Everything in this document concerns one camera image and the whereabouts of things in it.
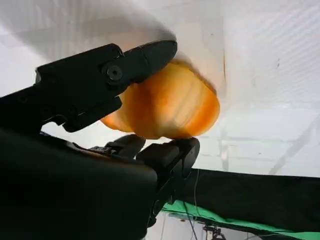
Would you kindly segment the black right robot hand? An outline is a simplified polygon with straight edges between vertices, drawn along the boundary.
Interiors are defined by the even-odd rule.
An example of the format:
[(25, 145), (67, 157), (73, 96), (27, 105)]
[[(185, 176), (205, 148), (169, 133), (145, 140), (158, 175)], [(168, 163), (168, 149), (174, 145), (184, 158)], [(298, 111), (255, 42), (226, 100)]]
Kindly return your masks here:
[(144, 147), (129, 135), (85, 149), (46, 135), (70, 133), (118, 110), (120, 94), (163, 69), (175, 40), (123, 52), (97, 47), (36, 69), (35, 83), (0, 99), (0, 237), (3, 240), (141, 240), (187, 182), (199, 141)]

